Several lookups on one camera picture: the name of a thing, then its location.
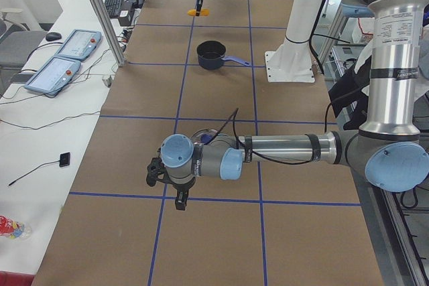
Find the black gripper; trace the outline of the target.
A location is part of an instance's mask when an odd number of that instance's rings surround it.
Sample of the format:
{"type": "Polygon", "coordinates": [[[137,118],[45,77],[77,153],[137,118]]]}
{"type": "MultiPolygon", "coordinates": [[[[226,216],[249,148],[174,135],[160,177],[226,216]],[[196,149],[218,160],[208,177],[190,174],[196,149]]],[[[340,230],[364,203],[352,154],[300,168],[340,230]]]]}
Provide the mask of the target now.
{"type": "Polygon", "coordinates": [[[167,173],[165,173],[163,180],[165,184],[170,184],[177,190],[175,199],[176,209],[185,210],[188,200],[188,190],[193,187],[196,182],[196,178],[191,175],[184,179],[184,183],[176,183],[167,173]]]}

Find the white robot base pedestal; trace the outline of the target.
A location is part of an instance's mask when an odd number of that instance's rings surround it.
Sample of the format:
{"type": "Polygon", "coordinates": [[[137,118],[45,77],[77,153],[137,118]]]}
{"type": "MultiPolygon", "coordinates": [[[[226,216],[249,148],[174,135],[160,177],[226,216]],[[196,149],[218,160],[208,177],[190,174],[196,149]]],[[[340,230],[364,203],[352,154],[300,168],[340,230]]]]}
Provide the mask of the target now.
{"type": "Polygon", "coordinates": [[[265,53],[269,82],[315,81],[310,38],[322,5],[324,0],[294,0],[283,44],[265,53]]]}

